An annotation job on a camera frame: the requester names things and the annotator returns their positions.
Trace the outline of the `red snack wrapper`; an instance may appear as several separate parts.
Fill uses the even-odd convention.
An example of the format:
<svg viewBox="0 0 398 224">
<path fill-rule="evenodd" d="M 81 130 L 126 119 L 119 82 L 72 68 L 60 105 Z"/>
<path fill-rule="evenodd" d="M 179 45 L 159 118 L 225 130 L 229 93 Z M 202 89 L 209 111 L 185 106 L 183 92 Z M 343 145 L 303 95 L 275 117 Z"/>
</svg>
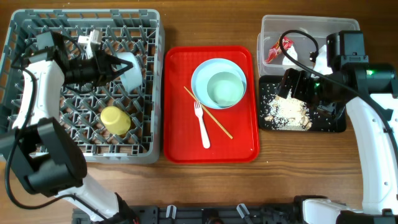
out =
<svg viewBox="0 0 398 224">
<path fill-rule="evenodd" d="M 290 49 L 294 45 L 294 42 L 288 37 L 284 37 L 282 39 L 282 43 L 280 44 L 277 41 L 269 50 L 268 57 L 265 59 L 265 63 L 271 63 L 274 59 L 276 59 L 281 53 L 281 48 L 284 48 L 286 51 Z"/>
</svg>

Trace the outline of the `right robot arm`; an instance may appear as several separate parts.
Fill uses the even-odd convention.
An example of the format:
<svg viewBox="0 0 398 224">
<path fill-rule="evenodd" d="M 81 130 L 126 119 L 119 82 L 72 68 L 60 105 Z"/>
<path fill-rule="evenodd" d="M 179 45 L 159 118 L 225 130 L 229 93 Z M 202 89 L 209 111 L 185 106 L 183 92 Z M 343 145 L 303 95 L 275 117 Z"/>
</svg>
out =
<svg viewBox="0 0 398 224">
<path fill-rule="evenodd" d="M 287 223 L 397 222 L 397 75 L 389 64 L 371 64 L 363 33 L 343 30 L 326 38 L 322 75 L 298 63 L 276 92 L 320 110 L 344 103 L 354 127 L 363 175 L 363 202 L 353 210 L 321 196 L 297 196 L 291 204 L 266 207 Z"/>
</svg>

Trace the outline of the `white plastic fork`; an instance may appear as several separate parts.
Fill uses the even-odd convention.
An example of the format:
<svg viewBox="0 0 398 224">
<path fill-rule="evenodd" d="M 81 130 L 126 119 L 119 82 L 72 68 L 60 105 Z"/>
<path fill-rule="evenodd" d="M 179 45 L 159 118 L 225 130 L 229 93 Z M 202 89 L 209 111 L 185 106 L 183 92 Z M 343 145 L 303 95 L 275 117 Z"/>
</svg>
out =
<svg viewBox="0 0 398 224">
<path fill-rule="evenodd" d="M 202 141 L 203 147 L 205 149 L 209 149 L 210 148 L 210 139 L 208 137 L 208 133 L 206 131 L 205 123 L 203 120 L 203 109 L 201 107 L 201 104 L 198 101 L 194 102 L 194 111 L 195 111 L 195 115 L 197 116 L 198 122 L 200 125 L 200 134 L 201 134 L 201 141 Z"/>
</svg>

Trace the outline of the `mint green bowl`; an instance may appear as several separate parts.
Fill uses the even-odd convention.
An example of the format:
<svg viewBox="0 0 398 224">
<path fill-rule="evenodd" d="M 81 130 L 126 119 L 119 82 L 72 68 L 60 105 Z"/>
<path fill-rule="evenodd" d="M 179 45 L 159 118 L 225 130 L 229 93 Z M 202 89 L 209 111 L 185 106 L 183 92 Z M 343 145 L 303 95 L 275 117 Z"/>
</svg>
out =
<svg viewBox="0 0 398 224">
<path fill-rule="evenodd" d="M 245 87 L 240 76 L 230 72 L 214 74 L 207 84 L 207 94 L 210 100 L 221 108 L 237 104 L 244 92 Z"/>
</svg>

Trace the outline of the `wooden chopstick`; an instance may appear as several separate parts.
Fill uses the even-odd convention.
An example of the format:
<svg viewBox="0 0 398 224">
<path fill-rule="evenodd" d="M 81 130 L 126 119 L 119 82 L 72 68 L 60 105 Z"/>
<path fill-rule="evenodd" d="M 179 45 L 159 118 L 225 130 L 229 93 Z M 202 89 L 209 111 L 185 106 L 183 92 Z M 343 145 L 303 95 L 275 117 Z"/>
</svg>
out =
<svg viewBox="0 0 398 224">
<path fill-rule="evenodd" d="M 194 94 L 185 86 L 183 86 L 184 89 L 188 92 L 188 94 L 197 102 L 198 99 L 194 96 Z M 226 128 L 208 111 L 208 109 L 203 106 L 200 102 L 199 105 L 201 106 L 201 108 L 207 113 L 207 115 L 222 129 L 222 131 L 230 138 L 233 139 L 233 136 L 226 130 Z"/>
</svg>

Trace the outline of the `yellow plastic cup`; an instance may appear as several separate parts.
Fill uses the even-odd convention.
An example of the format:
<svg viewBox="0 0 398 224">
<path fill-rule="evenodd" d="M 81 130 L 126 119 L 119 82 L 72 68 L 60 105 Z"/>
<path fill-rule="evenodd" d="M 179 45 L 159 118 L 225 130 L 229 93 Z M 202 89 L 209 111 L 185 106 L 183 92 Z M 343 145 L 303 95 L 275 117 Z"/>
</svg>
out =
<svg viewBox="0 0 398 224">
<path fill-rule="evenodd" d="M 100 120 L 111 134 L 124 135 L 131 127 L 130 117 L 115 106 L 108 106 L 103 109 Z"/>
</svg>

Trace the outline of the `clear plastic bin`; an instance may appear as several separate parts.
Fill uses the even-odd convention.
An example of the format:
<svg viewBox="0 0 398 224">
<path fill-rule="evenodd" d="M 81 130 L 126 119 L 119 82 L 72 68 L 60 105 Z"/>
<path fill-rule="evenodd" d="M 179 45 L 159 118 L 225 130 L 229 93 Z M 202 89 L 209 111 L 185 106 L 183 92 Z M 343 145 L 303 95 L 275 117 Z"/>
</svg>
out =
<svg viewBox="0 0 398 224">
<path fill-rule="evenodd" d="M 289 68 L 300 70 L 296 65 L 284 65 L 285 58 L 280 54 L 266 63 L 269 50 L 287 30 L 300 30 L 311 35 L 320 47 L 326 44 L 326 37 L 342 30 L 360 30 L 355 19 L 315 16 L 265 15 L 262 18 L 261 32 L 257 37 L 257 67 L 259 75 L 284 75 Z"/>
</svg>

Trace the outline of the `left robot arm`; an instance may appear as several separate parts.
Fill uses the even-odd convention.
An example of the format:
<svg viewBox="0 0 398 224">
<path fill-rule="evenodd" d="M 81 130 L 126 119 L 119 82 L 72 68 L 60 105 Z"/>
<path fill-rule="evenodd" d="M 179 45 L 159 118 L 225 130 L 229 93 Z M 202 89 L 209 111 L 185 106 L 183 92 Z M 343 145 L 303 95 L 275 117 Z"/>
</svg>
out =
<svg viewBox="0 0 398 224">
<path fill-rule="evenodd" d="M 71 58 L 67 40 L 58 32 L 43 32 L 36 37 L 35 52 L 21 50 L 11 62 L 11 68 L 23 74 L 24 89 L 16 120 L 1 135 L 7 196 L 22 207 L 9 181 L 14 174 L 27 193 L 46 196 L 48 205 L 66 200 L 95 223 L 138 223 L 139 217 L 116 192 L 89 175 L 81 149 L 59 122 L 63 87 L 103 86 L 134 65 L 107 54 L 91 39 L 76 42 L 79 55 Z"/>
</svg>

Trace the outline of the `rice food waste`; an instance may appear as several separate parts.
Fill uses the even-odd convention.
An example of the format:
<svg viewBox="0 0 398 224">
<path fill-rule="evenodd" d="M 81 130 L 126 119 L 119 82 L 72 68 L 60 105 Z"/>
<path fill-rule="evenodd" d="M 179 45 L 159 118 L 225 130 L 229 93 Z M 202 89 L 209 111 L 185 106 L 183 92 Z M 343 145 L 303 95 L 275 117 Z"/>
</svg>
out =
<svg viewBox="0 0 398 224">
<path fill-rule="evenodd" d="M 280 131 L 308 131 L 312 127 L 309 109 L 295 98 L 282 98 L 276 93 L 276 84 L 261 84 L 259 120 L 266 129 Z"/>
</svg>

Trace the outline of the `black waste tray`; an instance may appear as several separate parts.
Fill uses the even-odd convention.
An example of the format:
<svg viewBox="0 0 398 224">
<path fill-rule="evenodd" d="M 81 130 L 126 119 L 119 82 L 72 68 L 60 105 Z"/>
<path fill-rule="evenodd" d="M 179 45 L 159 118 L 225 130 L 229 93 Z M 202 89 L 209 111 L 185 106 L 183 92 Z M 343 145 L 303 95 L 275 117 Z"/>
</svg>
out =
<svg viewBox="0 0 398 224">
<path fill-rule="evenodd" d="M 259 79 L 259 101 L 257 104 L 258 112 L 257 117 L 259 120 L 260 109 L 261 109 L 261 84 L 262 83 L 271 83 L 271 84 L 278 84 L 282 81 L 281 76 L 262 76 Z M 345 118 L 345 111 L 343 107 L 340 105 L 333 105 L 332 108 L 335 110 L 335 116 L 327 116 L 322 114 L 321 112 L 317 111 L 315 108 L 309 108 L 309 117 L 312 121 L 312 127 L 308 131 L 318 131 L 318 132 L 343 132 L 346 129 L 346 118 Z M 266 129 L 264 125 L 259 120 L 259 127 L 261 129 Z"/>
</svg>

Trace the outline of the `red plastic tray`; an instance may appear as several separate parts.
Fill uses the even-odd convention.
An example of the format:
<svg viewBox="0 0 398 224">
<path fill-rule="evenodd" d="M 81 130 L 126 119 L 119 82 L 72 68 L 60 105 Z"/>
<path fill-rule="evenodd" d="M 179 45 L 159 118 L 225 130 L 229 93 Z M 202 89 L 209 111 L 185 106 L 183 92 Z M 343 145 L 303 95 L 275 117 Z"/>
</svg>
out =
<svg viewBox="0 0 398 224">
<path fill-rule="evenodd" d="M 194 70 L 213 58 L 225 58 L 237 64 L 248 81 L 243 99 L 224 110 L 206 107 L 233 136 L 230 139 L 204 113 L 210 148 L 201 142 L 200 126 L 194 113 L 191 79 Z M 176 164 L 251 162 L 259 154 L 259 127 L 252 67 L 252 56 L 242 46 L 174 47 L 165 56 L 164 68 L 164 154 Z"/>
</svg>

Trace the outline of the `light blue round plate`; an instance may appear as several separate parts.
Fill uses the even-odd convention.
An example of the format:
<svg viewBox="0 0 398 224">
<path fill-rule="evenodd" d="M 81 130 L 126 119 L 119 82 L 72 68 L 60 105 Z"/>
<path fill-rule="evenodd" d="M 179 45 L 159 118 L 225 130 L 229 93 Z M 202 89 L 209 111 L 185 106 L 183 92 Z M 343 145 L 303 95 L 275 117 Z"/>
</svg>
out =
<svg viewBox="0 0 398 224">
<path fill-rule="evenodd" d="M 195 69 L 192 75 L 191 88 L 194 96 L 199 100 L 200 103 L 204 104 L 209 108 L 222 110 L 226 108 L 221 108 L 217 106 L 214 102 L 210 100 L 210 97 L 207 94 L 208 81 L 214 74 L 218 72 L 230 72 L 239 75 L 244 83 L 245 87 L 244 95 L 245 95 L 247 88 L 247 81 L 243 70 L 237 64 L 225 58 L 213 58 L 201 63 Z"/>
</svg>

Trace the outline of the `light blue bowl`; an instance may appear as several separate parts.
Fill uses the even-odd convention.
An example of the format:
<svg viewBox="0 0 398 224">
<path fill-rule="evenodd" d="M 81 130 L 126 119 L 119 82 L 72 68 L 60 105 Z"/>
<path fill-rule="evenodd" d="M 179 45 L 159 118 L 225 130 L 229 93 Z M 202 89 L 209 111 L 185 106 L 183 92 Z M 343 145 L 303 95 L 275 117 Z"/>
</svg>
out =
<svg viewBox="0 0 398 224">
<path fill-rule="evenodd" d="M 124 72 L 121 76 L 121 83 L 128 93 L 132 93 L 137 87 L 142 85 L 142 72 L 136 56 L 130 52 L 117 53 L 116 56 L 123 60 L 132 62 L 133 67 Z"/>
</svg>

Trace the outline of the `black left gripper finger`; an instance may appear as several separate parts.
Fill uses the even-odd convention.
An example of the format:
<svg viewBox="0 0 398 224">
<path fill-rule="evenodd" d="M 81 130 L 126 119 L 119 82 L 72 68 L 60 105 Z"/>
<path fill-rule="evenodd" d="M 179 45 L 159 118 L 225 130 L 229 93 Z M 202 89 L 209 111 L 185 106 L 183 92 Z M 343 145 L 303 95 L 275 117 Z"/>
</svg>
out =
<svg viewBox="0 0 398 224">
<path fill-rule="evenodd" d="M 110 80 L 115 80 L 124 73 L 126 73 L 128 70 L 132 69 L 134 66 L 133 64 L 120 64 L 120 68 L 117 68 L 116 64 L 111 64 L 110 65 L 110 75 L 109 79 Z"/>
<path fill-rule="evenodd" d="M 130 52 L 121 52 L 116 53 L 115 55 L 111 55 L 105 53 L 106 60 L 111 65 L 120 65 L 122 67 L 132 67 L 132 53 Z"/>
</svg>

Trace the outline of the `grey dishwasher rack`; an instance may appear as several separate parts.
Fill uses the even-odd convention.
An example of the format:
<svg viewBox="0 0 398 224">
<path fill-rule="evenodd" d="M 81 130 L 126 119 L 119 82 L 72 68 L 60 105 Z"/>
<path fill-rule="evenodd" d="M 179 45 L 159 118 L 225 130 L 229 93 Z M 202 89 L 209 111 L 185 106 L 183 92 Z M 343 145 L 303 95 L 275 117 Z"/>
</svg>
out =
<svg viewBox="0 0 398 224">
<path fill-rule="evenodd" d="M 20 9 L 11 17 L 1 53 L 1 131 L 11 129 L 22 101 L 22 74 L 10 68 L 20 50 L 36 50 L 36 35 L 53 31 L 68 37 L 67 52 L 79 55 L 73 41 L 92 30 L 103 33 L 101 48 L 108 54 L 133 53 L 141 67 L 142 85 L 128 93 L 120 80 L 90 90 L 63 88 L 60 124 L 83 151 L 88 162 L 152 164 L 160 154 L 162 69 L 165 31 L 154 9 Z M 100 120 L 108 106 L 124 111 L 131 127 L 111 134 Z"/>
</svg>

